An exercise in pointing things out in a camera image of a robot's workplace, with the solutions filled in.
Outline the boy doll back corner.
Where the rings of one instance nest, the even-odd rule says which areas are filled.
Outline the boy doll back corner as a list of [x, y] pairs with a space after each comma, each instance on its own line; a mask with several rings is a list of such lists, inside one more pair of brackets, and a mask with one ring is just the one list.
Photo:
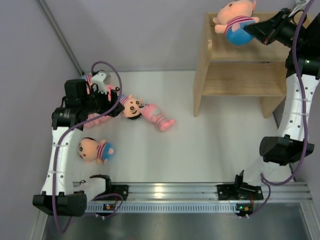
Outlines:
[[82, 80], [85, 80], [88, 84], [89, 84], [89, 86], [91, 86], [92, 85], [92, 74], [91, 73], [88, 73], [88, 74], [84, 74], [82, 77], [81, 77], [81, 79]]

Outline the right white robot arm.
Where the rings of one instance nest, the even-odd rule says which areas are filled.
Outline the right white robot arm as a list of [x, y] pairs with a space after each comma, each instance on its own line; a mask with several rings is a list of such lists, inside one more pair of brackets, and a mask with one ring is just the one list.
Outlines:
[[261, 184], [261, 175], [267, 177], [278, 167], [296, 163], [314, 151], [314, 144], [304, 144], [308, 138], [304, 127], [320, 82], [320, 17], [295, 34], [295, 14], [283, 8], [270, 19], [244, 28], [262, 44], [278, 41], [290, 51], [285, 61], [286, 98], [277, 135], [264, 137], [259, 146], [260, 158], [237, 175], [242, 181], [233, 186], [233, 192], [240, 199], [251, 194], [251, 185]]

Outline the boy doll shelved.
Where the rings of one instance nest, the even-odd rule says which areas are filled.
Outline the boy doll shelved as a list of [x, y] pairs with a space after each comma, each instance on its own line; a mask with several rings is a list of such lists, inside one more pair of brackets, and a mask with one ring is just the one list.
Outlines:
[[234, 0], [220, 9], [212, 20], [216, 34], [224, 34], [227, 41], [235, 46], [246, 45], [253, 36], [244, 27], [260, 21], [253, 16], [257, 2], [255, 0]]
[[144, 106], [144, 103], [141, 99], [133, 97], [132, 94], [120, 96], [119, 101], [123, 106], [124, 110], [122, 115], [129, 120], [136, 120], [142, 116], [140, 109]]

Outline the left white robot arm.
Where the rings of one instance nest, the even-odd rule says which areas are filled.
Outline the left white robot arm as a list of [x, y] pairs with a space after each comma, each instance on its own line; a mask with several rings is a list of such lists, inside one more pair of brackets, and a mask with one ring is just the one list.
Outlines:
[[52, 151], [44, 185], [40, 194], [33, 196], [36, 208], [54, 217], [81, 217], [88, 202], [112, 196], [110, 177], [99, 174], [104, 160], [89, 162], [80, 151], [89, 115], [116, 117], [124, 110], [119, 90], [107, 89], [99, 82], [90, 85], [83, 79], [65, 82], [61, 105], [51, 115]]

